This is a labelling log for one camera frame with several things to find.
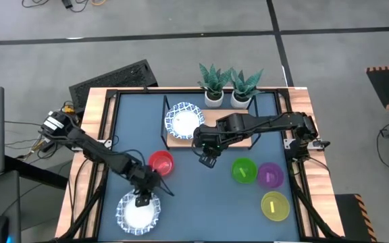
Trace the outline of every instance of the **floor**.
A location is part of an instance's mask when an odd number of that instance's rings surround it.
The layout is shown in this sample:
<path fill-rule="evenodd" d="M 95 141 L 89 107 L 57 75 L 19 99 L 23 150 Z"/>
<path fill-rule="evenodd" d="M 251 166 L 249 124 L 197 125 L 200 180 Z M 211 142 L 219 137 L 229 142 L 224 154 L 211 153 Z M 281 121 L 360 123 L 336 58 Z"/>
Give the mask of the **floor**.
<path fill-rule="evenodd" d="M 389 169 L 375 147 L 389 111 L 365 75 L 389 65 L 389 1 L 108 0 L 72 13 L 61 1 L 27 9 L 0 0 L 6 120 L 40 123 L 70 99 L 69 86 L 141 59 L 160 86 L 196 85 L 198 63 L 246 74 L 264 68 L 262 86 L 307 86 L 320 134 L 332 143 L 326 158 L 335 193 L 361 194 L 378 240 L 389 242 Z M 37 135 L 32 126 L 6 125 L 7 142 Z M 389 140 L 380 152 L 389 163 Z M 35 164 L 57 171 L 71 157 L 61 149 Z M 31 186 L 22 181 L 22 191 Z M 62 197 L 42 188 L 22 198 L 24 242 L 52 238 Z"/>

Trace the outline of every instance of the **succulent plant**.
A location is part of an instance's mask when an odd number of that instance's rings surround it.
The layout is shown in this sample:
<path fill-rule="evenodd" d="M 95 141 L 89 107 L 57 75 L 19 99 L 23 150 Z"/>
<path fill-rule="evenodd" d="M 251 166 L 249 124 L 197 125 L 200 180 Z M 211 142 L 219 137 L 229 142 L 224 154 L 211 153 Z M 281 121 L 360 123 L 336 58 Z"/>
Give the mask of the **succulent plant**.
<path fill-rule="evenodd" d="M 263 70 L 257 72 L 244 81 L 244 74 L 242 70 L 238 75 L 236 75 L 236 71 L 232 69 L 232 74 L 234 77 L 234 79 L 232 79 L 232 85 L 235 90 L 235 98 L 244 101 L 248 100 L 253 95 L 259 94 L 261 91 L 256 89 L 256 84 L 261 79 L 262 71 Z"/>
<path fill-rule="evenodd" d="M 213 97 L 220 99 L 223 87 L 232 79 L 232 68 L 223 73 L 220 69 L 216 71 L 214 64 L 209 68 L 209 72 L 202 64 L 199 64 L 199 68 L 203 77 L 203 81 L 197 82 L 199 86 Z"/>

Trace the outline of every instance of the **white plate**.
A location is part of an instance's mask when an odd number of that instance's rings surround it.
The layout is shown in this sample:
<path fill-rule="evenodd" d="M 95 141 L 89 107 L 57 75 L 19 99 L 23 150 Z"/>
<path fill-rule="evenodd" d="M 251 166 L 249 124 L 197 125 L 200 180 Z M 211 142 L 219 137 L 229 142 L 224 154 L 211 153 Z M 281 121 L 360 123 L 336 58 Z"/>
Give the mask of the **white plate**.
<path fill-rule="evenodd" d="M 193 138 L 195 129 L 204 123 L 201 109 L 189 102 L 174 105 L 165 116 L 167 132 L 180 139 Z"/>
<path fill-rule="evenodd" d="M 116 208 L 118 225 L 126 232 L 141 236 L 148 233 L 159 221 L 160 200 L 152 193 L 148 206 L 136 207 L 134 190 L 124 195 Z"/>

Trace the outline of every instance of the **white pot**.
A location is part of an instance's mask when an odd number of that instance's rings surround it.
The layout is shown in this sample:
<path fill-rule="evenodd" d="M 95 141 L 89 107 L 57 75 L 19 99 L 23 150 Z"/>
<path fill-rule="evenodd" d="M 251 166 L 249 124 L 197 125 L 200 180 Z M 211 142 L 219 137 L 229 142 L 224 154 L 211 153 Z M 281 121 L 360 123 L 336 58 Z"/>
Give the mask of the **white pot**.
<path fill-rule="evenodd" d="M 211 99 L 208 98 L 208 95 L 207 95 L 207 91 L 205 91 L 205 104 L 209 107 L 209 108 L 217 108 L 217 107 L 220 107 L 220 105 L 222 105 L 223 103 L 223 97 L 224 97 L 224 92 L 222 91 L 222 97 L 220 97 L 220 99 L 216 100 L 216 101 L 213 101 Z"/>
<path fill-rule="evenodd" d="M 233 108 L 235 109 L 247 109 L 249 106 L 249 103 L 251 101 L 251 98 L 248 99 L 248 101 L 237 101 L 234 96 L 235 91 L 232 92 L 232 97 L 230 98 L 230 104 L 232 105 Z"/>

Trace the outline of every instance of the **potted plant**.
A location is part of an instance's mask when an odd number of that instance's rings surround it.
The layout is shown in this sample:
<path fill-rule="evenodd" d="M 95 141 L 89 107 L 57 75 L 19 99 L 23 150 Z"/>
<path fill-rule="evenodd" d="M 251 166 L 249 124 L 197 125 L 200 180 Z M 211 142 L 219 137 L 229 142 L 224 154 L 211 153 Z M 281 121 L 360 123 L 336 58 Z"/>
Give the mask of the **potted plant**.
<path fill-rule="evenodd" d="M 205 104 L 210 108 L 217 108 L 223 102 L 223 87 L 232 79 L 232 69 L 220 73 L 220 69 L 215 70 L 214 64 L 209 68 L 199 64 L 203 81 L 198 84 L 205 90 Z"/>
<path fill-rule="evenodd" d="M 241 72 L 236 75 L 236 71 L 232 69 L 232 85 L 234 92 L 230 99 L 230 104 L 236 109 L 246 109 L 249 106 L 250 100 L 253 95 L 259 94 L 261 91 L 256 89 L 256 84 L 261 79 L 262 71 L 257 72 L 246 81 L 244 81 L 244 74 Z"/>

